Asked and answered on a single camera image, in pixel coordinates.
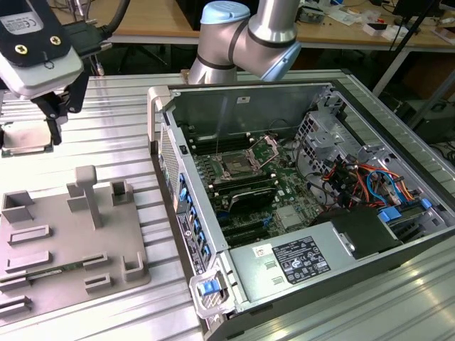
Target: aluminum extrusion table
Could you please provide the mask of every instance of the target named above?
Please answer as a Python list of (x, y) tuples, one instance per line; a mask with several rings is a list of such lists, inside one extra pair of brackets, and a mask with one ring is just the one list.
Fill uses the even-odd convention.
[[(455, 172), (402, 124), (351, 75), (340, 70), (291, 72), (287, 79), (338, 79), (381, 121), (434, 177), (455, 193)], [(253, 80), (242, 74), (241, 80)], [(0, 158), (0, 194), (26, 188), (32, 197), (60, 194), (73, 168), (97, 167), (100, 185), (127, 179), (134, 188), (151, 283), (130, 291), (81, 303), (0, 328), (2, 340), (202, 340), (200, 321), (183, 275), (179, 255), (147, 149), (146, 92), (154, 85), (181, 84), (180, 75), (92, 78), (83, 111), (63, 125), (63, 143), (52, 153)], [(37, 107), (11, 94), (0, 95), (0, 124), (43, 119)], [(351, 124), (365, 124), (353, 121)], [(361, 136), (374, 143), (374, 136)], [(289, 340), (321, 336), (373, 339), (371, 323), (382, 323), (379, 340), (400, 331), (419, 335), (418, 323), (434, 326), (433, 337), (448, 340), (455, 333), (455, 239), (430, 249), (400, 269), (296, 310), (241, 335), (239, 340)], [(420, 298), (420, 310), (404, 316), (397, 307), (414, 309), (406, 298)], [(403, 326), (392, 321), (400, 317)]]

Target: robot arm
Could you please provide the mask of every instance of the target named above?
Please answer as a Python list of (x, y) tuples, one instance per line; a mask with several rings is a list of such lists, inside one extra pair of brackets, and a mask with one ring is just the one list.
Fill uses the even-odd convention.
[(121, 0), (111, 23), (97, 28), (85, 21), (61, 25), (46, 0), (0, 0), (0, 78), (43, 111), (53, 144), (61, 142), (67, 113), (82, 109), (89, 77), (82, 59), (111, 46), (106, 40), (128, 5)]
[(237, 66), (264, 81), (281, 79), (301, 49), (294, 26), (298, 7), (299, 0), (260, 0), (250, 18), (250, 10), (236, 2), (207, 4), (188, 83), (234, 82)]

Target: table leg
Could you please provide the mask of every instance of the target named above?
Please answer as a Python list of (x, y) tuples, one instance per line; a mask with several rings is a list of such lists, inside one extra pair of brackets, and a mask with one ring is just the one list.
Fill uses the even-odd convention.
[(442, 82), (442, 84), (436, 89), (433, 95), (425, 102), (423, 107), (407, 122), (407, 125), (415, 129), (425, 115), (432, 109), (432, 107), (449, 91), (451, 86), (455, 83), (455, 70)]
[(381, 92), (385, 89), (386, 85), (389, 84), (393, 75), (397, 72), (398, 68), (401, 66), (401, 64), (403, 64), (409, 53), (410, 52), (408, 51), (408, 49), (403, 49), (398, 54), (398, 56), (393, 60), (392, 64), (390, 64), (387, 71), (385, 71), (380, 81), (376, 84), (375, 88), (373, 89), (373, 94), (375, 94), (376, 96), (379, 96), (381, 94)]

